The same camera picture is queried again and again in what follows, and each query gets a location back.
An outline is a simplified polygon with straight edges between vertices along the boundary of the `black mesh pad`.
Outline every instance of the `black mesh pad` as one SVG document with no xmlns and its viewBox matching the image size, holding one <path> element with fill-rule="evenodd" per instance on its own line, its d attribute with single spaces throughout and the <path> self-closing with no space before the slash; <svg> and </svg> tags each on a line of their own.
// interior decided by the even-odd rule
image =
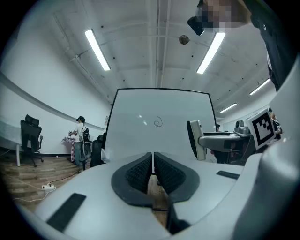
<svg viewBox="0 0 300 240">
<path fill-rule="evenodd" d="M 126 179 L 130 186 L 146 194 L 151 174 L 152 156 L 130 168 L 126 172 Z"/>
<path fill-rule="evenodd" d="M 112 188 L 126 203 L 133 206 L 152 207 L 153 199 L 147 193 L 152 174 L 152 153 L 119 168 L 112 175 Z"/>
<path fill-rule="evenodd" d="M 198 189 L 200 178 L 186 167 L 159 152 L 154 153 L 155 174 L 173 203 L 188 200 Z"/>
</svg>

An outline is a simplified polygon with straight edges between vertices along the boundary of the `fluorescent ceiling light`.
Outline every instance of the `fluorescent ceiling light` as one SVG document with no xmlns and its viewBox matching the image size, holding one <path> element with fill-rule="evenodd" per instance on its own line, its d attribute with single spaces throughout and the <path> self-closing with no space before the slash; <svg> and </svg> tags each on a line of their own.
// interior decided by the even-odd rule
<svg viewBox="0 0 300 240">
<path fill-rule="evenodd" d="M 234 103 L 234 104 L 232 104 L 231 106 L 229 106 L 228 108 L 225 108 L 224 110 L 220 111 L 220 113 L 223 113 L 223 112 L 227 111 L 228 109 L 231 109 L 232 107 L 234 107 L 234 106 L 236 106 L 236 105 L 237 105 L 237 104 Z"/>
<path fill-rule="evenodd" d="M 220 47 L 223 39 L 225 37 L 225 33 L 224 32 L 218 32 L 216 33 L 214 40 L 212 41 L 212 44 L 210 45 L 209 50 L 207 51 L 200 67 L 197 70 L 197 73 L 203 74 L 205 69 L 208 67 L 208 65 L 210 64 L 211 60 L 213 59 L 213 57 L 215 56 L 218 48 Z"/>
<path fill-rule="evenodd" d="M 255 94 L 259 89 L 261 89 L 264 85 L 266 85 L 268 82 L 270 81 L 270 79 L 268 78 L 267 81 L 265 81 L 262 85 L 260 85 L 257 89 L 255 89 L 254 91 L 250 92 L 250 95 Z"/>
<path fill-rule="evenodd" d="M 101 63 L 101 66 L 103 67 L 104 71 L 108 71 L 110 70 L 111 68 L 109 67 L 100 47 L 99 47 L 99 44 L 95 38 L 95 35 L 94 35 L 94 32 L 92 29 L 90 30 L 87 30 L 85 32 L 85 36 L 87 37 L 89 43 L 90 43 L 90 46 L 92 47 L 92 49 L 94 50 L 94 53 L 95 55 L 97 56 L 99 62 Z"/>
</svg>

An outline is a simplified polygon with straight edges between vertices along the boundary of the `white wall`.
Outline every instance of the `white wall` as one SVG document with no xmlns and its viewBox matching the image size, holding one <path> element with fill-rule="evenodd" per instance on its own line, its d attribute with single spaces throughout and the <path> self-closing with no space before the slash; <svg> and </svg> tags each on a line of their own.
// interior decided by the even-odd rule
<svg viewBox="0 0 300 240">
<path fill-rule="evenodd" d="M 47 25 L 21 26 L 1 72 L 50 107 L 74 118 L 84 116 L 87 123 L 106 128 L 110 104 L 69 62 Z"/>
<path fill-rule="evenodd" d="M 221 121 L 221 126 L 224 131 L 233 131 L 237 120 L 244 120 L 254 114 L 260 112 L 264 108 L 269 107 L 270 101 L 275 97 L 276 90 L 273 86 L 267 92 L 264 92 L 262 96 L 256 98 L 250 104 L 238 108 L 236 111 L 234 109 Z"/>
<path fill-rule="evenodd" d="M 55 114 L 52 114 L 44 109 L 25 100 L 11 89 L 0 82 L 0 119 L 12 126 L 20 127 L 21 119 L 26 115 L 38 118 L 40 127 L 42 128 L 41 135 L 44 137 L 42 142 L 41 153 L 46 154 L 70 154 L 71 145 L 61 142 L 63 137 L 67 136 L 69 130 L 74 130 L 76 121 L 69 121 Z M 104 130 L 94 129 L 89 127 L 90 135 L 98 136 Z M 10 148 L 9 142 L 4 142 L 1 139 L 0 145 Z"/>
<path fill-rule="evenodd" d="M 41 153 L 70 154 L 70 144 L 61 140 L 75 129 L 75 119 L 84 116 L 90 135 L 97 137 L 105 131 L 111 106 L 69 61 L 45 22 L 32 19 L 37 21 L 22 23 L 17 41 L 1 58 L 0 119 L 20 127 L 26 114 L 37 118 L 44 137 Z"/>
</svg>

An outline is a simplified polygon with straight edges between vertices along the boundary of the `white ceiling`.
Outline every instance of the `white ceiling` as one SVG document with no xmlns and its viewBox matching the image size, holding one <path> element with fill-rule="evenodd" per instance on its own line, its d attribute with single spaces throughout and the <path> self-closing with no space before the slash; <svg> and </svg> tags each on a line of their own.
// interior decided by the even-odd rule
<svg viewBox="0 0 300 240">
<path fill-rule="evenodd" d="M 266 48 L 252 25 L 227 33 L 204 74 L 196 73 L 214 37 L 209 32 L 198 36 L 187 24 L 198 0 L 60 3 L 49 27 L 72 62 L 110 103 L 118 88 L 196 90 L 210 93 L 216 116 L 223 117 L 219 112 L 225 107 L 252 101 L 255 95 L 249 93 L 268 78 Z M 85 37 L 91 28 L 110 71 L 102 69 Z M 181 35 L 189 37 L 187 45 L 180 44 Z"/>
</svg>

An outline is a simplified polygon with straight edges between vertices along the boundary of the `ceiling sprinkler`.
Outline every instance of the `ceiling sprinkler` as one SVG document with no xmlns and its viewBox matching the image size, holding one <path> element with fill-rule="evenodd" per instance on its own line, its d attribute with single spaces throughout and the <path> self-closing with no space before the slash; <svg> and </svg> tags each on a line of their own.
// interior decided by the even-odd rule
<svg viewBox="0 0 300 240">
<path fill-rule="evenodd" d="M 179 42 L 180 42 L 181 44 L 183 44 L 183 45 L 188 44 L 188 42 L 189 42 L 188 36 L 187 36 L 187 35 L 181 35 L 181 36 L 179 37 Z"/>
</svg>

